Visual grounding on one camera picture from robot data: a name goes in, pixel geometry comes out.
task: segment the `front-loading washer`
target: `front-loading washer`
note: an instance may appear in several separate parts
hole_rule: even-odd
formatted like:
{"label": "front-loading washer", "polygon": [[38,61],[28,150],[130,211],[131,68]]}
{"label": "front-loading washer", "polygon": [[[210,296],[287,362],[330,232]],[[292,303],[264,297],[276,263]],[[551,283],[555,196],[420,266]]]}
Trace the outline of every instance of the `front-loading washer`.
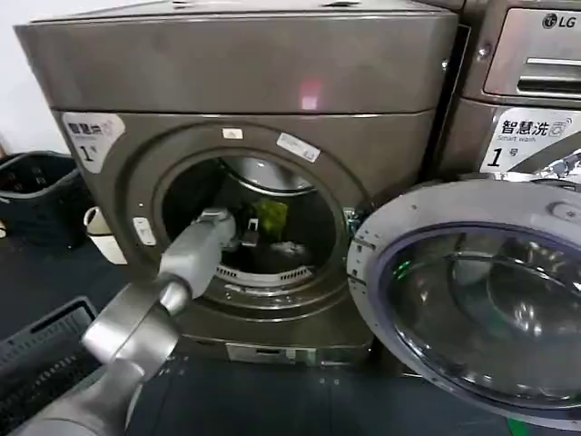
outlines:
{"label": "front-loading washer", "polygon": [[184,346],[357,362],[352,235],[417,181],[454,14],[407,0],[158,2],[18,26],[135,274],[205,208],[240,243],[179,318]]}

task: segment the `white wall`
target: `white wall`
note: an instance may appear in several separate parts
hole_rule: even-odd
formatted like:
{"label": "white wall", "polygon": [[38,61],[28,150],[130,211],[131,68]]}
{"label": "white wall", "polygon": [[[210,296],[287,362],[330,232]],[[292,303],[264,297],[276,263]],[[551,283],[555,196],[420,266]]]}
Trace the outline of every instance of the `white wall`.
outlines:
{"label": "white wall", "polygon": [[144,0],[1,0],[0,3],[0,144],[9,153],[31,150],[68,153],[12,26],[37,18],[144,3]]}

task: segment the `floor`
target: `floor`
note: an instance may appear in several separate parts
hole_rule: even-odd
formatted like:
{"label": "floor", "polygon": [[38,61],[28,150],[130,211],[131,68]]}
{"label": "floor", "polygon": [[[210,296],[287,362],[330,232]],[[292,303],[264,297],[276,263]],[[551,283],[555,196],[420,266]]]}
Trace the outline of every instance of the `floor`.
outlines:
{"label": "floor", "polygon": [[[86,244],[32,250],[0,239],[0,338],[79,295],[102,308],[125,283]],[[526,426],[518,436],[558,435]],[[145,385],[130,436],[510,435],[507,421],[419,378],[230,363],[176,354]]]}

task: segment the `plastic crate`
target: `plastic crate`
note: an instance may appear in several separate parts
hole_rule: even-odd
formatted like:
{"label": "plastic crate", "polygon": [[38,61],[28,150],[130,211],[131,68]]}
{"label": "plastic crate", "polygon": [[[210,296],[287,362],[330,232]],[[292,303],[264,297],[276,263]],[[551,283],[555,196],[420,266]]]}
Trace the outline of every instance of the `plastic crate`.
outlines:
{"label": "plastic crate", "polygon": [[33,152],[0,161],[0,221],[8,236],[43,247],[84,240],[91,195],[70,156]]}
{"label": "plastic crate", "polygon": [[0,436],[99,368],[79,343],[93,319],[93,307],[79,298],[0,342]]}

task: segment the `door glass window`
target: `door glass window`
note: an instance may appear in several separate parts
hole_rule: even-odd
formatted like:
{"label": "door glass window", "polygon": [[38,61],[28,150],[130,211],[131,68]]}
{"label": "door glass window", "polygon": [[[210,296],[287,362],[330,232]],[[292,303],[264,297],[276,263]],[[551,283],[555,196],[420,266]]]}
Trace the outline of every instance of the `door glass window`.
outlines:
{"label": "door glass window", "polygon": [[525,233],[446,230],[408,245],[380,289],[432,369],[497,400],[563,407],[581,392],[581,262]]}

